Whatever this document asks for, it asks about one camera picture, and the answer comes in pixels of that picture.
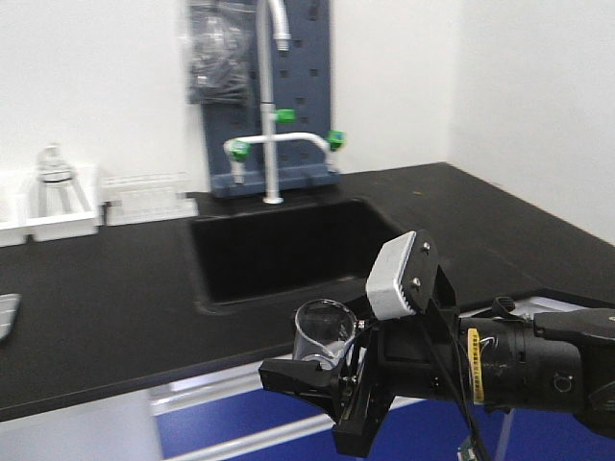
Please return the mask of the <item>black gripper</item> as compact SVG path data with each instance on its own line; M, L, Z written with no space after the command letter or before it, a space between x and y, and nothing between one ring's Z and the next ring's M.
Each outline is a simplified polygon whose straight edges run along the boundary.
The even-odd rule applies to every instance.
M464 423L474 426L466 366L458 338L455 291L439 265L432 236L415 230L402 277L414 315L379 321L366 295L343 304L337 336L368 336L359 376L345 359L325 370L317 360L265 359L262 387L319 408L336 424L337 451L368 456L396 397L451 400Z

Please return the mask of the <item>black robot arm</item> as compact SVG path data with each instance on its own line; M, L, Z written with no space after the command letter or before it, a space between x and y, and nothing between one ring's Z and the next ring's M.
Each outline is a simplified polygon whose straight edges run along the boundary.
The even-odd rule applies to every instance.
M425 230L382 245L359 304L361 314L330 300L302 305L292 356L259 368L266 390L332 419L338 452L368 455L398 397L457 405L469 430L459 459L489 456L473 405L570 413L613 436L611 305L517 314L512 299L499 297L461 316Z

